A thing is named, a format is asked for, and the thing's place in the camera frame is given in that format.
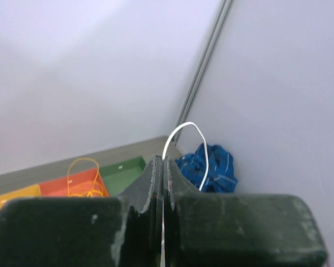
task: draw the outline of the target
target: orange wire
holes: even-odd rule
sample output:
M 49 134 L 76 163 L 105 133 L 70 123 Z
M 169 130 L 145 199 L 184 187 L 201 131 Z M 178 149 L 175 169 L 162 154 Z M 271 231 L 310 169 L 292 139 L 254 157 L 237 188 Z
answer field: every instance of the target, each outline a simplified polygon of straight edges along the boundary
M 86 185 L 89 184 L 91 185 L 91 182 L 83 182 L 79 185 L 73 186 L 70 190 L 69 188 L 69 173 L 73 167 L 73 165 L 79 161 L 92 161 L 95 163 L 97 170 L 96 170 L 96 175 L 94 178 L 94 182 L 93 182 L 93 186 L 90 190 L 86 189 L 85 187 L 82 188 L 82 185 Z M 75 161 L 72 162 L 71 166 L 68 168 L 67 171 L 67 196 L 90 196 L 93 197 L 94 194 L 98 194 L 98 196 L 103 196 L 104 194 L 104 190 L 103 190 L 103 186 L 101 184 L 99 184 L 98 182 L 96 182 L 97 178 L 99 176 L 99 164 L 96 160 L 90 158 L 90 157 L 79 157 L 77 158 Z

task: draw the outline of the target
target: green box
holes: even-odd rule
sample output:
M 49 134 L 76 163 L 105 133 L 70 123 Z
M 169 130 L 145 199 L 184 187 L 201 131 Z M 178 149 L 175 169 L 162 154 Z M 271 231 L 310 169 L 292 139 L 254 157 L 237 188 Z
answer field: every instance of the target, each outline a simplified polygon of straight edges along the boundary
M 146 162 L 143 157 L 101 167 L 99 173 L 110 196 L 123 192 L 143 172 Z

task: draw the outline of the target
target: white cable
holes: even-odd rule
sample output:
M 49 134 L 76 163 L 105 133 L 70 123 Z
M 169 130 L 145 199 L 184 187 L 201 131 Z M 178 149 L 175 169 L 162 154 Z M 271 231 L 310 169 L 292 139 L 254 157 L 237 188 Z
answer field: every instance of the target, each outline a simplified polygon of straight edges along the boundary
M 200 136 L 202 137 L 202 139 L 203 139 L 203 143 L 204 143 L 205 163 L 206 163 L 207 167 L 205 168 L 205 174 L 204 174 L 202 183 L 200 184 L 200 187 L 199 187 L 199 191 L 201 191 L 202 188 L 203 188 L 203 185 L 204 185 L 204 183 L 205 183 L 205 180 L 207 179 L 208 170 L 209 170 L 209 161 L 208 161 L 208 152 L 207 152 L 207 142 L 205 141 L 205 138 L 204 138 L 202 132 L 201 132 L 200 129 L 197 127 L 197 125 L 195 125 L 195 123 L 190 122 L 190 121 L 189 121 L 189 122 L 185 122 L 185 123 L 179 125 L 176 129 L 173 130 L 173 132 L 170 134 L 170 136 L 169 136 L 168 139 L 167 139 L 167 142 L 166 142 L 166 144 L 165 144 L 165 147 L 163 148 L 162 160 L 164 160 L 165 157 L 166 157 L 167 149 L 168 149 L 169 143 L 171 143 L 171 140 L 172 140 L 173 136 L 174 136 L 180 129 L 182 129 L 184 126 L 187 126 L 187 125 L 193 125 L 194 128 L 196 128 L 196 130 L 199 132 Z

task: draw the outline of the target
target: clamp jaw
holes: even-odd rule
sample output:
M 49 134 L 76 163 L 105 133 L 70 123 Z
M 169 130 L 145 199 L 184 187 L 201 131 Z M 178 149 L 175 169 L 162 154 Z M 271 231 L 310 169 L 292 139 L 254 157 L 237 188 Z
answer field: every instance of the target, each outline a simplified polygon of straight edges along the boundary
M 162 224 L 164 218 L 164 240 Z M 0 266 L 323 266 L 307 205 L 290 195 L 207 194 L 153 156 L 117 197 L 33 197 L 0 210 Z

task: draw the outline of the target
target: blue fabric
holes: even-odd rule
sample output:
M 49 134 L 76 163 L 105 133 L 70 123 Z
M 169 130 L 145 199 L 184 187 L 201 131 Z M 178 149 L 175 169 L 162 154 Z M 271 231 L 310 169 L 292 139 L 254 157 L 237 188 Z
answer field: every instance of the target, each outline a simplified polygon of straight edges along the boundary
M 209 171 L 202 191 L 234 192 L 238 180 L 234 177 L 233 156 L 219 145 L 207 145 L 207 150 Z M 194 154 L 187 154 L 176 160 L 176 163 L 184 177 L 199 188 L 206 169 L 203 143 Z

